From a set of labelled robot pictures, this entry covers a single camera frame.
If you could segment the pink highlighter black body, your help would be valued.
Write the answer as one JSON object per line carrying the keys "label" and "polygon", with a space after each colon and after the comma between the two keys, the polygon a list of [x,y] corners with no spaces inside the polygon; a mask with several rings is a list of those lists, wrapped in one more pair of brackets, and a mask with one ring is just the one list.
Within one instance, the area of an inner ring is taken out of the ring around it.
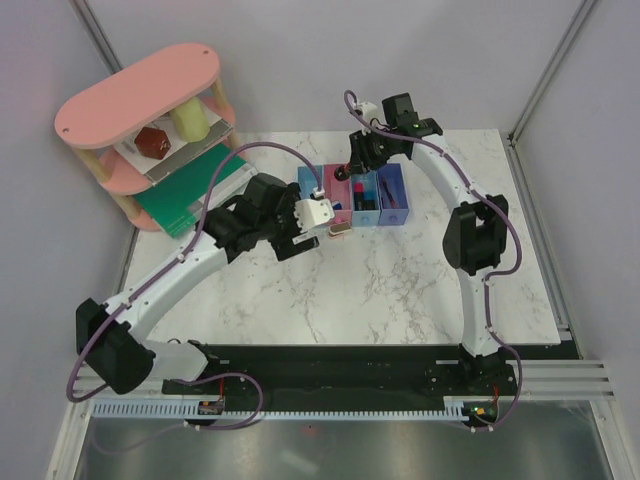
{"label": "pink highlighter black body", "polygon": [[353,185],[353,209],[355,211],[362,211],[362,202],[364,194],[364,185],[361,182],[356,182]]}

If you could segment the red ink pen refill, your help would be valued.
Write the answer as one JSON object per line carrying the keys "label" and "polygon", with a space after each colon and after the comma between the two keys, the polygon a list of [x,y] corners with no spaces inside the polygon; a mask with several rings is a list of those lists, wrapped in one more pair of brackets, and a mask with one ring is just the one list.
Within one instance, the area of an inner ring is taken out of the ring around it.
{"label": "red ink pen refill", "polygon": [[392,192],[391,192],[391,190],[389,188],[387,180],[385,178],[381,178],[380,182],[381,182],[381,189],[384,192],[384,195],[386,196],[389,208],[396,209],[397,208],[397,204],[396,204],[396,202],[394,200],[394,197],[393,197]]}

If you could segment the white pink correction tape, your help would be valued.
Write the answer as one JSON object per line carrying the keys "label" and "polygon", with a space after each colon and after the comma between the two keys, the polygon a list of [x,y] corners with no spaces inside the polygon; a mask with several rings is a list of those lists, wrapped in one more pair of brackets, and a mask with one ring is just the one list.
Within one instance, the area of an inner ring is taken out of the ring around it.
{"label": "white pink correction tape", "polygon": [[327,231],[327,235],[330,239],[337,239],[352,231],[352,226],[349,222],[340,222],[332,224]]}

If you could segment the red black round stamp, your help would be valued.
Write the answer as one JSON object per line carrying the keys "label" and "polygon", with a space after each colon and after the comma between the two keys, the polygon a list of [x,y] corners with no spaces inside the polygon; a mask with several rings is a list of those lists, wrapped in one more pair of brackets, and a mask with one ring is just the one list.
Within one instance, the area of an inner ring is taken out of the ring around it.
{"label": "red black round stamp", "polygon": [[353,171],[350,164],[343,164],[334,170],[334,178],[337,181],[344,182],[350,179]]}

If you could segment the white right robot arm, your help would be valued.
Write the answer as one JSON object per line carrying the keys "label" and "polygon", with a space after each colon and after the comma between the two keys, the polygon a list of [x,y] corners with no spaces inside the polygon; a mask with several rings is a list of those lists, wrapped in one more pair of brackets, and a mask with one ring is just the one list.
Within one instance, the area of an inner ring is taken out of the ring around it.
{"label": "white right robot arm", "polygon": [[383,122],[378,121],[377,106],[360,102],[353,91],[345,91],[343,100],[361,129],[349,136],[350,158],[335,178],[345,181],[377,171],[391,157],[402,155],[428,177],[449,210],[442,248],[458,275],[461,347],[472,358],[458,368],[457,377],[465,391],[481,393],[493,383],[494,371],[477,358],[490,357],[501,347],[491,320],[490,281],[514,273],[522,261],[520,239],[508,218],[508,201],[472,180],[448,152],[443,129],[434,119],[419,117],[408,93],[382,101]]}

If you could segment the blue highlighter black body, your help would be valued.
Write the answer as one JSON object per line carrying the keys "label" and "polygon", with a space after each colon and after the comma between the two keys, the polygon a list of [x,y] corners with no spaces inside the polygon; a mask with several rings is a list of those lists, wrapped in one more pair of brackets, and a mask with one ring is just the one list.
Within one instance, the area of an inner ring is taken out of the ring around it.
{"label": "blue highlighter black body", "polygon": [[376,210],[376,198],[371,191],[365,191],[363,194],[362,209],[366,211]]}

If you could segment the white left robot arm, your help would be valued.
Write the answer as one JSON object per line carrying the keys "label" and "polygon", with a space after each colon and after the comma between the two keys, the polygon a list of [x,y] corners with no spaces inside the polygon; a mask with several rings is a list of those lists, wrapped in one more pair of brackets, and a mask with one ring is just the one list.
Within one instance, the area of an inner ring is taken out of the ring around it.
{"label": "white left robot arm", "polygon": [[309,230],[331,219],[326,200],[304,199],[296,183],[253,176],[243,193],[203,214],[196,231],[138,284],[103,303],[76,310],[78,363],[88,365],[105,389],[123,395],[148,378],[187,383],[208,393],[219,369],[194,342],[149,340],[157,323],[193,288],[239,255],[268,242],[280,261],[316,248]]}

